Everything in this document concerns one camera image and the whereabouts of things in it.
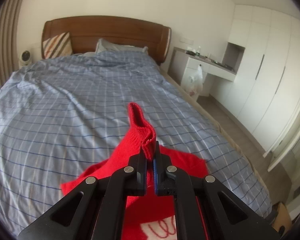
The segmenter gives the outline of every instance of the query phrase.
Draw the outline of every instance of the bedsheet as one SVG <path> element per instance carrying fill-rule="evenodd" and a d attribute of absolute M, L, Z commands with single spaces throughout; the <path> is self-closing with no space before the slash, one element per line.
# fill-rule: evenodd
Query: bedsheet
<path fill-rule="evenodd" d="M 41 60 L 0 89 L 0 219 L 12 234 L 61 197 L 59 185 L 107 159 L 138 103 L 165 147 L 204 158 L 211 174 L 260 216 L 269 192 L 211 121 L 184 101 L 142 52 Z"/>

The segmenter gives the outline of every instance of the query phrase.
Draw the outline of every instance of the wooden headboard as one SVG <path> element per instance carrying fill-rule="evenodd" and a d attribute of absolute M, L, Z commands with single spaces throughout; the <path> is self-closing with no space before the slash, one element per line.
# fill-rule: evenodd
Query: wooden headboard
<path fill-rule="evenodd" d="M 99 38 L 115 44 L 148 47 L 157 64 L 165 61 L 171 29 L 161 24 L 116 16 L 75 16 L 44 24 L 42 42 L 58 34 L 70 32 L 74 53 L 95 51 Z"/>

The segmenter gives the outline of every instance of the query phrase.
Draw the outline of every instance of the screw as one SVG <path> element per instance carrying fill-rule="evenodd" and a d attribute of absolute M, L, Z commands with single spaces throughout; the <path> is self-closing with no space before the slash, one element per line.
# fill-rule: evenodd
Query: screw
<path fill-rule="evenodd" d="M 87 177 L 86 178 L 86 183 L 87 184 L 93 184 L 96 182 L 96 178 L 95 177 Z"/>
<path fill-rule="evenodd" d="M 169 172 L 175 172 L 177 170 L 177 167 L 176 166 L 168 166 L 167 167 L 167 171 L 169 171 Z"/>
<path fill-rule="evenodd" d="M 216 180 L 216 178 L 213 177 L 212 175 L 206 176 L 205 179 L 206 179 L 206 182 L 209 182 L 209 183 L 212 183 L 212 182 L 214 182 Z"/>
<path fill-rule="evenodd" d="M 127 166 L 127 167 L 125 167 L 123 170 L 124 170 L 124 172 L 126 172 L 126 173 L 130 173 L 130 172 L 133 172 L 133 167 Z"/>

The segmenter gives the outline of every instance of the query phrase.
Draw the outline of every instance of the bottle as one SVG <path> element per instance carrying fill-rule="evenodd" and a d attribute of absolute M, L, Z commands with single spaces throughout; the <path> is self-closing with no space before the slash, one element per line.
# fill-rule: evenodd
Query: bottle
<path fill-rule="evenodd" d="M 200 57 L 200 53 L 201 53 L 201 47 L 199 46 L 198 49 L 197 49 L 197 51 L 196 51 L 196 53 L 195 53 L 195 55 L 197 57 Z"/>

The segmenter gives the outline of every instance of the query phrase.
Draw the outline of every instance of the bed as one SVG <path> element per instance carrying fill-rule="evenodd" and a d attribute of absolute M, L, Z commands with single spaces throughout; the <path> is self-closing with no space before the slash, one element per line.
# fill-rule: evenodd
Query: bed
<path fill-rule="evenodd" d="M 204 158 L 211 174 L 260 216 L 269 192 L 220 125 L 160 71 L 171 30 L 147 21 L 82 16 L 46 22 L 42 40 L 70 32 L 75 55 L 14 72 L 0 89 L 0 220 L 15 236 L 55 204 L 60 184 L 107 159 L 138 103 L 160 144 Z M 99 38 L 147 46 L 148 54 L 104 51 Z"/>

